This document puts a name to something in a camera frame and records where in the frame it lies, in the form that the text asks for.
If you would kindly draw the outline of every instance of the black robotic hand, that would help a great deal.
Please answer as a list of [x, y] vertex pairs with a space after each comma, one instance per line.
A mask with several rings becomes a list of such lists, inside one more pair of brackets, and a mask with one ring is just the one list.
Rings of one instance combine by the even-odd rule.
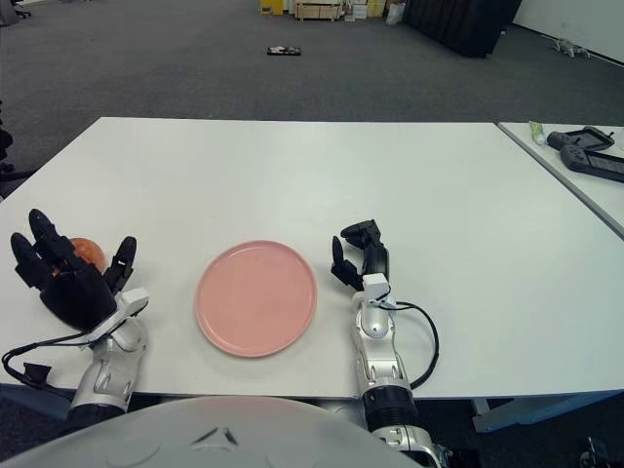
[[92, 330], [117, 309], [114, 296], [133, 273], [137, 239], [124, 239], [102, 275], [39, 210], [31, 210], [28, 221], [34, 245], [18, 232], [11, 236], [16, 271], [62, 321], [81, 332]]
[[336, 278], [356, 291], [364, 289], [362, 286], [363, 275], [383, 273], [386, 279], [390, 280], [388, 251], [381, 242], [381, 233], [374, 219], [345, 227], [340, 231], [340, 236], [353, 247], [364, 251], [364, 262], [362, 264], [362, 274], [358, 274], [356, 266], [344, 258], [340, 240], [333, 236], [331, 241], [331, 252], [333, 254], [331, 273]]

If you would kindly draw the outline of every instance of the black controller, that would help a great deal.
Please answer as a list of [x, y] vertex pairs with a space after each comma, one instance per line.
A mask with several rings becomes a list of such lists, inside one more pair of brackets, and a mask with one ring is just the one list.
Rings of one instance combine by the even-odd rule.
[[575, 144], [581, 149], [589, 151], [601, 151], [607, 149], [614, 144], [613, 133], [607, 135], [605, 132], [598, 130], [596, 127], [584, 127], [583, 130], [568, 132], [552, 132], [548, 135], [548, 145], [561, 151], [567, 144]]
[[624, 182], [624, 158], [588, 151], [575, 144], [565, 145], [561, 156], [565, 166], [572, 171]]

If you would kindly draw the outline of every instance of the pink plate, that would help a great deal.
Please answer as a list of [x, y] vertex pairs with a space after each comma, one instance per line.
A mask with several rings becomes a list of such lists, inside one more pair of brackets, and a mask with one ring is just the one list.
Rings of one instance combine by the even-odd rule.
[[222, 253], [195, 294], [195, 317], [208, 339], [247, 358], [293, 343], [315, 309], [312, 268], [290, 247], [271, 241], [246, 242]]

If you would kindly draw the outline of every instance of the orange ball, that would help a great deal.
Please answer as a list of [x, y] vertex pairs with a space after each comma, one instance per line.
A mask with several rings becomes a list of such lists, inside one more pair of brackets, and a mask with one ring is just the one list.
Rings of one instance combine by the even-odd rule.
[[74, 245], [74, 253], [77, 256], [95, 265], [100, 273], [104, 272], [106, 269], [106, 258], [98, 244], [82, 237], [74, 237], [71, 239], [71, 243]]

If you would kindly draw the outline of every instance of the tube of toothpaste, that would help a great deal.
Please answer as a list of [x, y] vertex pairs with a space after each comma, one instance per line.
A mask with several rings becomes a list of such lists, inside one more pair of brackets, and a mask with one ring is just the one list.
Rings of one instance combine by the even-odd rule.
[[546, 136], [544, 135], [542, 124], [529, 121], [528, 125], [530, 126], [530, 134], [533, 137], [533, 141], [539, 145], [543, 145], [546, 142]]

